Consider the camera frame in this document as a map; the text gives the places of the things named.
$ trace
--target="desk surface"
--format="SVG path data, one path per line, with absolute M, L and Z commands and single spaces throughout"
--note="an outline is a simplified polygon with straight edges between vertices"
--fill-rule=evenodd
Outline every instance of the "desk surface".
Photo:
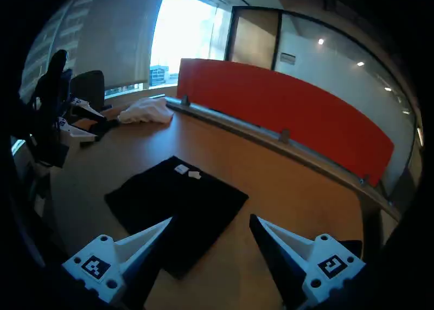
M 127 236 L 104 195 L 172 155 L 250 198 L 185 279 L 160 271 L 148 309 L 280 310 L 278 290 L 248 227 L 251 213 L 306 238 L 327 232 L 363 239 L 354 192 L 265 147 L 175 113 L 168 125 L 121 125 L 87 149 L 71 149 L 52 179 L 53 211 L 68 253 L 102 233 L 115 240 Z

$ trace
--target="black towel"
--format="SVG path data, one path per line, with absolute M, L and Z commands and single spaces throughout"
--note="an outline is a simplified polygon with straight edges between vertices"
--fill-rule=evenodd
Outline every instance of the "black towel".
M 184 165 L 188 171 L 175 170 Z M 241 209 L 248 195 L 172 156 L 149 170 L 137 174 L 105 200 L 113 214 L 134 234 L 175 216 L 163 268 L 182 278 L 217 240 Z

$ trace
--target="white cloth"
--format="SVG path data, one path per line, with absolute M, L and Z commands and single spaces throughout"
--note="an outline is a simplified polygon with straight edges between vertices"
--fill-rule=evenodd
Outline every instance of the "white cloth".
M 166 106 L 166 99 L 162 98 L 141 98 L 122 111 L 118 120 L 122 123 L 132 122 L 161 122 L 169 123 L 172 120 L 173 112 Z

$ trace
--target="red partition panel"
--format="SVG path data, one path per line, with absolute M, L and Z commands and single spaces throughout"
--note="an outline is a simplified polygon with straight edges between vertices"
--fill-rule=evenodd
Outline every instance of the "red partition panel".
M 182 59 L 177 96 L 276 132 L 377 185 L 392 141 L 360 111 L 305 81 L 228 61 Z

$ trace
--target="chair backrest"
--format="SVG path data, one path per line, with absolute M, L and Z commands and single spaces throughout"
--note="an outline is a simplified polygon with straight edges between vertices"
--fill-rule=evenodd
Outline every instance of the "chair backrest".
M 104 74 L 101 70 L 88 71 L 71 80 L 72 95 L 88 101 L 96 111 L 104 106 L 104 92 Z

